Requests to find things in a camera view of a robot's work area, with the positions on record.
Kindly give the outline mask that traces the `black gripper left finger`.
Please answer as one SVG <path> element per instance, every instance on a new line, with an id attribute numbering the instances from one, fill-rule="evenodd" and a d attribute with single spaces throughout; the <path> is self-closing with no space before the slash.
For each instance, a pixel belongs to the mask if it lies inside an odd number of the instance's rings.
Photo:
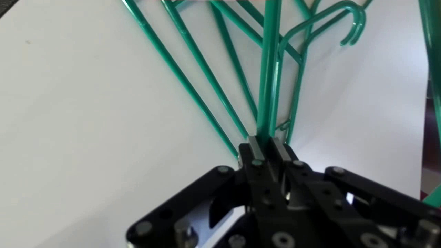
<path id="1" fill-rule="evenodd" d="M 260 145 L 256 137 L 249 137 L 239 146 L 239 157 L 252 199 L 252 214 L 256 219 L 258 244 L 263 248 L 282 248 L 279 170 L 272 148 Z"/>

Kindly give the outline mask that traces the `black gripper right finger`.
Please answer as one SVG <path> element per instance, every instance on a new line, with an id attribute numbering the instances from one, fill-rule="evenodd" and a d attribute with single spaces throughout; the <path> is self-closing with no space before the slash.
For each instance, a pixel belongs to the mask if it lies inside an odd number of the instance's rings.
<path id="1" fill-rule="evenodd" d="M 348 248 L 338 221 L 347 212 L 343 193 L 314 172 L 278 139 L 270 142 L 285 201 L 282 225 L 271 232 L 274 248 Z"/>

